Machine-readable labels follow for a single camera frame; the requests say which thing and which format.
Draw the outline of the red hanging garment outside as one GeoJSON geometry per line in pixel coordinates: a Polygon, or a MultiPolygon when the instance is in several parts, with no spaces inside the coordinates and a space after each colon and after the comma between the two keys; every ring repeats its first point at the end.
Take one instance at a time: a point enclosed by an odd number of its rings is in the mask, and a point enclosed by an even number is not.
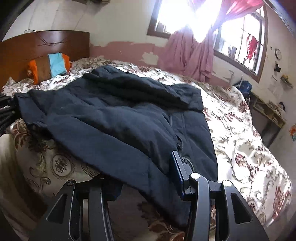
{"type": "Polygon", "coordinates": [[[247,60],[251,60],[257,52],[258,40],[251,34],[247,37],[247,60]]]}

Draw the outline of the brown framed window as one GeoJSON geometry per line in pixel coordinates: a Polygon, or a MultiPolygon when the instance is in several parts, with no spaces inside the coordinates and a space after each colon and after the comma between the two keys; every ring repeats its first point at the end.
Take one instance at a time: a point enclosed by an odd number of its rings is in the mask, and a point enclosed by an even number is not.
{"type": "MultiPolygon", "coordinates": [[[[181,1],[157,1],[154,5],[147,34],[169,39],[180,29],[180,21],[175,13],[183,12],[181,1]]],[[[213,33],[214,58],[218,57],[231,64],[253,80],[259,81],[263,72],[267,50],[268,21],[266,5],[241,18],[226,21],[213,33]],[[247,60],[247,37],[253,35],[258,40],[256,55],[247,60]]]]}

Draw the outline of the dark navy padded jacket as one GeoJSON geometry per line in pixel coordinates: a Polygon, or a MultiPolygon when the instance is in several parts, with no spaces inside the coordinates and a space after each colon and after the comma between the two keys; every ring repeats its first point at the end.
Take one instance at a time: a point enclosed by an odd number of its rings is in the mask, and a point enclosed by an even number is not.
{"type": "Polygon", "coordinates": [[[109,177],[109,200],[128,185],[179,227],[190,205],[170,180],[171,153],[206,179],[218,178],[201,91],[192,85],[165,85],[106,65],[59,90],[17,93],[15,101],[28,127],[109,177]]]}

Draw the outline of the round wall clock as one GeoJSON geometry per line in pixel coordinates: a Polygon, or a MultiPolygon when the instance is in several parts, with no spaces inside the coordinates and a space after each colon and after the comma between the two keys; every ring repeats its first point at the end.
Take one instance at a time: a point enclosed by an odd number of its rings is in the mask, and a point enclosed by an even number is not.
{"type": "Polygon", "coordinates": [[[275,52],[275,57],[276,57],[276,59],[277,59],[277,60],[281,60],[281,58],[282,58],[282,54],[281,54],[280,49],[276,48],[276,49],[274,50],[274,52],[275,52]]]}

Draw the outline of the brown wooden headboard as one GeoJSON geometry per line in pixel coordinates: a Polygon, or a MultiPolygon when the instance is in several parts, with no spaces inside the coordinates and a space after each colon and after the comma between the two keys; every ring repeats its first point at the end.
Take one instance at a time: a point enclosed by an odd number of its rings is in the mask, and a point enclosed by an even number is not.
{"type": "Polygon", "coordinates": [[[25,79],[29,61],[46,54],[63,53],[70,61],[90,57],[90,33],[71,30],[37,31],[1,42],[1,86],[11,77],[25,79]]]}

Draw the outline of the floral white bed quilt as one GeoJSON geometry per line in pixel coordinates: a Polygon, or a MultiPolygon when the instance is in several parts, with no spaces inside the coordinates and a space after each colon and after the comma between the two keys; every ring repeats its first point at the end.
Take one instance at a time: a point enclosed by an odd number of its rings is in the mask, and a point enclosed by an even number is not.
{"type": "MultiPolygon", "coordinates": [[[[29,78],[9,78],[1,93],[13,96],[30,90],[58,90],[84,73],[112,65],[119,70],[149,77],[166,85],[193,84],[189,77],[154,67],[82,58],[72,63],[66,75],[35,85],[29,78]]],[[[234,87],[196,82],[201,90],[204,114],[218,161],[219,181],[230,180],[240,191],[263,226],[269,226],[290,204],[292,182],[265,146],[242,94],[234,87]]],[[[45,200],[57,194],[68,180],[88,181],[97,175],[52,140],[29,132],[23,120],[14,122],[1,135],[1,211],[22,240],[28,240],[44,213],[45,200]]],[[[184,234],[170,226],[134,189],[124,186],[111,202],[110,216],[116,240],[183,240],[184,234]]]]}

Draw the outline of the blue backpack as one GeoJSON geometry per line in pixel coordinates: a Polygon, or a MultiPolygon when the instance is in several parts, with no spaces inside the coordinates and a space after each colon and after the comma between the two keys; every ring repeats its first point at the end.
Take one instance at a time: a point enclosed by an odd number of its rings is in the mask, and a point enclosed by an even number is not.
{"type": "Polygon", "coordinates": [[[234,87],[236,87],[245,98],[250,97],[250,92],[252,90],[252,84],[247,80],[240,80],[237,83],[234,84],[234,87]]]}

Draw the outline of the orange brown blue pillow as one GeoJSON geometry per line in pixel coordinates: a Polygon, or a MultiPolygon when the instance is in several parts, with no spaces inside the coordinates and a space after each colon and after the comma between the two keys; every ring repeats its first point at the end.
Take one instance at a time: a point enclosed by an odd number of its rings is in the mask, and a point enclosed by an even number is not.
{"type": "Polygon", "coordinates": [[[27,74],[38,85],[41,82],[65,75],[70,71],[71,61],[63,53],[48,54],[31,60],[27,65],[27,74]]]}

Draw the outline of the wooden side desk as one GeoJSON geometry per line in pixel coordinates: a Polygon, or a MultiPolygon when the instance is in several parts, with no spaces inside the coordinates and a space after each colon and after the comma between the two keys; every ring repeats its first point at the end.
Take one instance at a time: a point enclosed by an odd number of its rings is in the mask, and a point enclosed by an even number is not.
{"type": "Polygon", "coordinates": [[[286,121],[272,102],[266,103],[253,92],[250,92],[249,107],[253,126],[259,132],[263,144],[269,148],[286,121]]]}

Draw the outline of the pink window curtain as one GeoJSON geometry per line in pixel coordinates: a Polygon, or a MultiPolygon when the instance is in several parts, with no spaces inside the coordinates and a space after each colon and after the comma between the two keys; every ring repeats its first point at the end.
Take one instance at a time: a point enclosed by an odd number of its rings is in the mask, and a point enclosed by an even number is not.
{"type": "Polygon", "coordinates": [[[264,1],[181,1],[180,5],[185,9],[175,16],[181,27],[159,54],[158,68],[207,82],[213,69],[214,31],[226,21],[253,13],[264,1]]]}

